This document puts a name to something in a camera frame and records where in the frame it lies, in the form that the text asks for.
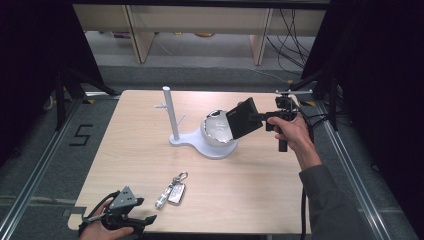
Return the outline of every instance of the gray carpet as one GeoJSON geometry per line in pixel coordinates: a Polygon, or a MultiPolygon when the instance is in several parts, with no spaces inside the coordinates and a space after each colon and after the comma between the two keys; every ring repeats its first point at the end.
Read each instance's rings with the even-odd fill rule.
{"type": "MultiPolygon", "coordinates": [[[[283,71],[262,71],[258,73],[247,69],[225,68],[100,66],[100,71],[105,83],[118,91],[126,89],[159,90],[162,86],[168,85],[173,91],[274,92],[277,89],[286,89],[288,86],[284,82],[286,80],[290,79],[295,82],[299,80],[299,75],[283,71]]],[[[88,85],[84,85],[84,88],[86,91],[98,91],[88,85]]],[[[299,100],[310,100],[310,97],[301,96],[299,100]]],[[[64,140],[34,193],[34,197],[45,197],[47,200],[36,201],[37,198],[34,198],[12,235],[12,239],[76,239],[76,232],[68,229],[68,219],[63,216],[63,213],[72,207],[72,201],[75,201],[78,197],[116,104],[117,100],[95,100],[92,104],[82,104],[78,108],[64,140]],[[85,146],[71,146],[70,144],[83,142],[83,139],[74,137],[81,124],[92,125],[91,127],[84,127],[80,131],[80,133],[90,135],[90,138],[85,146]],[[59,199],[59,201],[49,202],[49,199],[59,199]]],[[[303,109],[308,116],[317,114],[316,107],[304,106],[303,109]]],[[[21,144],[21,156],[9,159],[5,166],[0,169],[0,192],[2,196],[13,197],[19,194],[31,174],[31,170],[47,146],[49,137],[53,134],[55,118],[54,108],[40,116],[33,130],[21,144]]],[[[349,119],[341,116],[338,120],[343,123],[338,125],[339,133],[349,149],[349,153],[352,155],[355,166],[366,183],[372,199],[381,210],[393,239],[417,239],[381,176],[371,170],[372,160],[362,146],[355,129],[349,126],[349,119]]],[[[355,201],[359,209],[360,205],[356,200],[356,195],[323,125],[319,125],[315,129],[315,144],[339,187],[355,201]]],[[[4,199],[1,203],[0,216],[4,217],[11,203],[4,199]]],[[[152,236],[152,238],[154,237],[165,239],[165,236],[152,236]]],[[[273,239],[278,240],[298,238],[298,235],[273,236],[273,239]]]]}

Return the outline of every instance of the floor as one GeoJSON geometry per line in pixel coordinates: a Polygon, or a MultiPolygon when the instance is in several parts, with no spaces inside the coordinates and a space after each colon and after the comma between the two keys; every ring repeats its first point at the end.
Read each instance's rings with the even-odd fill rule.
{"type": "MultiPolygon", "coordinates": [[[[294,51],[285,50],[285,52],[292,60],[297,61],[297,63],[293,63],[279,56],[271,45],[272,42],[277,49],[280,49],[280,41],[284,41],[285,38],[280,37],[279,39],[277,36],[271,36],[265,47],[263,62],[260,66],[256,66],[253,64],[248,36],[215,34],[212,37],[199,37],[192,33],[157,33],[146,62],[139,64],[136,62],[129,39],[115,38],[110,32],[86,32],[86,37],[100,67],[125,66],[137,69],[165,67],[234,71],[242,69],[261,74],[263,78],[271,78],[284,83],[291,79],[282,78],[274,73],[276,71],[293,72],[293,76],[297,76],[297,78],[294,77],[296,78],[294,80],[298,80],[299,73],[302,71],[300,66],[304,64],[303,55],[308,54],[306,50],[302,50],[303,55],[299,55],[297,50],[299,45],[289,38],[286,42],[287,47],[294,51]]],[[[310,49],[314,38],[299,37],[298,41],[302,47],[310,49]]],[[[94,110],[95,114],[110,116],[115,105],[116,101],[99,101],[94,110]]],[[[82,122],[92,121],[87,120],[88,112],[93,114],[93,109],[89,108],[88,105],[83,104],[76,111],[74,118],[82,122]]],[[[311,112],[326,113],[325,102],[318,103],[314,109],[305,108],[311,112]]],[[[19,216],[21,218],[19,224],[12,226],[11,239],[76,238],[74,232],[66,229],[67,215],[63,209],[66,210],[73,206],[76,196],[71,193],[79,192],[75,188],[80,186],[85,178],[67,176],[70,173],[60,169],[73,169],[73,171],[84,172],[82,176],[86,175],[91,162],[85,162],[83,159],[87,158],[87,154],[95,154],[95,149],[89,149],[90,146],[87,146],[80,148],[80,151],[74,151],[72,159],[81,159],[78,164],[66,157],[63,157],[66,159],[63,161],[52,161],[48,169],[41,174],[38,182],[28,183],[28,179],[36,179],[33,176],[33,170],[39,167],[37,163],[44,153],[44,149],[40,146],[50,146],[50,139],[55,137],[52,131],[52,126],[55,124],[54,114],[54,111],[47,111],[35,123],[37,127],[34,127],[29,138],[22,143],[22,146],[27,146],[27,150],[22,151],[21,156],[15,160],[8,161],[0,170],[0,217],[2,219],[10,214],[15,199],[19,199],[19,195],[24,193],[22,189],[25,189],[28,184],[36,184],[33,192],[24,193],[29,194],[30,207],[22,213],[22,216],[19,216]]],[[[107,127],[107,118],[102,120],[98,117],[96,121],[104,121],[97,124],[102,129],[92,131],[104,132],[107,127]]],[[[384,180],[378,172],[370,167],[372,159],[369,159],[361,140],[354,128],[350,126],[348,117],[341,116],[338,118],[338,122],[340,128],[337,132],[332,130],[332,126],[328,122],[324,122],[316,129],[317,138],[324,139],[317,142],[317,148],[320,154],[326,156],[326,162],[339,186],[345,189],[352,199],[355,199],[358,209],[364,212],[364,218],[369,221],[370,231],[374,233],[375,239],[418,239],[396,200],[391,196],[384,180]]],[[[99,144],[101,137],[101,135],[94,135],[91,141],[99,144]]],[[[68,145],[73,141],[70,140],[72,139],[71,133],[66,133],[64,139],[63,141],[68,145]]],[[[53,149],[53,152],[58,156],[57,158],[64,154],[60,147],[53,149]]],[[[272,239],[298,239],[298,236],[273,235],[272,239]]]]}

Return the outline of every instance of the hand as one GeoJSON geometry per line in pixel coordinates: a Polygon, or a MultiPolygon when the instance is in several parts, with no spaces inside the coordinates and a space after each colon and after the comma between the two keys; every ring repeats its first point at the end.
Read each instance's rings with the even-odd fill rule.
{"type": "MultiPolygon", "coordinates": [[[[103,210],[111,201],[104,202],[94,213],[94,216],[102,214],[103,210]]],[[[101,221],[95,221],[89,224],[82,232],[81,240],[115,240],[130,235],[134,229],[132,227],[123,227],[117,230],[107,230],[101,221]]]]}
{"type": "Polygon", "coordinates": [[[290,122],[279,117],[270,117],[267,122],[274,125],[274,131],[277,132],[275,138],[286,140],[288,146],[296,153],[302,170],[321,164],[302,114],[298,113],[290,122]]]}

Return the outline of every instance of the person's left hand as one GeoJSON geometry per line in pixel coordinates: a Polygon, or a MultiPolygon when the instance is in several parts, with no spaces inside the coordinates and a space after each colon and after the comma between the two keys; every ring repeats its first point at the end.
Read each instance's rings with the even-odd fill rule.
{"type": "MultiPolygon", "coordinates": [[[[103,210],[111,201],[104,202],[94,213],[94,216],[102,214],[103,210]]],[[[132,227],[123,227],[117,230],[107,230],[101,221],[95,221],[89,224],[82,232],[81,240],[115,240],[130,235],[134,229],[132,227]]]]}

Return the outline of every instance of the white pole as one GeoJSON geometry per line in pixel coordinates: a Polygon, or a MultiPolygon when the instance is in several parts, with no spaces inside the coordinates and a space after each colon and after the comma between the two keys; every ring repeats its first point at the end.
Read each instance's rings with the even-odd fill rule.
{"type": "Polygon", "coordinates": [[[178,141],[180,140],[180,135],[178,133],[177,120],[175,119],[174,104],[172,103],[171,97],[171,89],[167,86],[164,86],[162,89],[163,94],[165,95],[166,109],[168,110],[169,121],[171,122],[172,134],[174,135],[174,140],[178,141]]]}

